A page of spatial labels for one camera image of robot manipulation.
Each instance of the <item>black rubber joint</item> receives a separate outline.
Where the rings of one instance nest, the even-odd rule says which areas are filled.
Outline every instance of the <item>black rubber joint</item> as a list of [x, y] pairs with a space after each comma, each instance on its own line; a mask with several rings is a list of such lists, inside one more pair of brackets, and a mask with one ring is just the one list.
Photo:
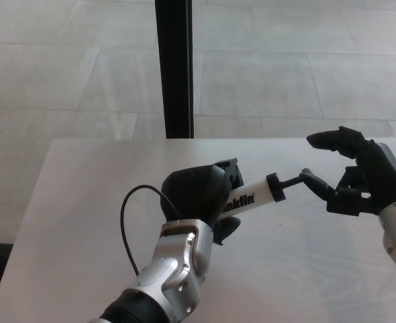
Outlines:
[[270, 188], [271, 195], [273, 195], [273, 199], [275, 202], [286, 200], [283, 186], [276, 173], [267, 175], [267, 183], [268, 183], [268, 187]]

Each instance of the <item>wire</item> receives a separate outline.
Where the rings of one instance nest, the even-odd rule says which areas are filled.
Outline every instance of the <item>wire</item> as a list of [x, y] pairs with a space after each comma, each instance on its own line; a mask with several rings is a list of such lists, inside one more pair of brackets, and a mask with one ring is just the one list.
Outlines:
[[148, 188], [149, 190], [152, 190], [155, 193], [157, 193], [161, 198], [163, 198], [168, 203], [170, 208], [176, 213], [177, 219], [181, 218], [180, 213], [177, 211], [176, 207], [172, 204], [170, 199], [168, 197], [166, 197], [166, 195], [164, 193], [162, 193], [160, 190], [158, 190], [157, 188], [154, 188], [152, 185], [147, 185], [147, 184], [138, 185], [138, 186], [134, 187], [133, 189], [131, 189], [129, 191], [129, 193], [125, 196], [125, 199], [123, 200], [122, 207], [121, 207], [121, 210], [120, 210], [120, 228], [121, 228], [121, 231], [122, 231], [122, 239], [123, 239], [123, 244], [125, 245], [126, 253], [128, 254], [129, 261], [131, 261], [131, 265], [132, 265], [133, 271], [135, 272], [135, 274], [137, 276], [139, 275], [137, 264], [135, 263], [135, 261], [134, 261], [134, 259], [132, 257], [131, 249], [129, 248], [128, 241], [126, 239], [126, 233], [125, 233], [125, 207], [126, 207], [127, 201], [129, 200], [129, 197], [131, 197], [131, 195], [135, 191], [137, 191], [137, 190], [139, 190], [141, 188]]

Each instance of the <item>white table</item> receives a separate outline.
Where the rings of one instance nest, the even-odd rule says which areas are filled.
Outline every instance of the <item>white table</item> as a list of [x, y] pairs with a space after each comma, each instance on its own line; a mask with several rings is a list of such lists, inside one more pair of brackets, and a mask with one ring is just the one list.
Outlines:
[[[385, 139], [396, 155], [396, 139]], [[134, 278], [119, 209], [138, 184], [160, 187], [174, 170], [237, 157], [245, 182], [308, 167], [336, 185], [353, 161], [304, 139], [53, 142], [0, 285], [0, 323], [98, 317]], [[241, 216], [214, 246], [202, 300], [185, 322], [396, 323], [396, 267], [374, 215], [326, 213], [301, 184], [287, 200]], [[149, 190], [127, 205], [139, 268], [164, 216]]]

